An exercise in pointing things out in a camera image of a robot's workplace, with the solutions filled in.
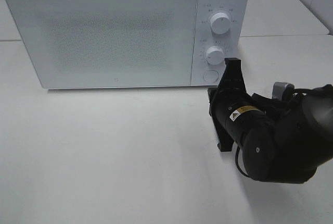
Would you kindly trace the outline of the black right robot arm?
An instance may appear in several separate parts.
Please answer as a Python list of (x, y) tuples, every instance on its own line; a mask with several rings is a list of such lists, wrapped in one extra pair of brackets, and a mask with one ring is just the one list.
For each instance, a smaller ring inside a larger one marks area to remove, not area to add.
[(208, 89), (221, 152), (235, 150), (245, 177), (302, 184), (332, 159), (332, 85), (297, 89), (276, 82), (272, 97), (248, 94), (238, 58), (226, 58), (220, 83)]

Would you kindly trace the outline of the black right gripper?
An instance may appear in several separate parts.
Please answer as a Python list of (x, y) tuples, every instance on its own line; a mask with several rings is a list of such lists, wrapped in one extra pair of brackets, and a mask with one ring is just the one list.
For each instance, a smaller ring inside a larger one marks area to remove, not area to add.
[(236, 120), (240, 115), (254, 111), (254, 102), (246, 91), (241, 60), (224, 60), (226, 67), (218, 87), (209, 88), (209, 114), (212, 119)]

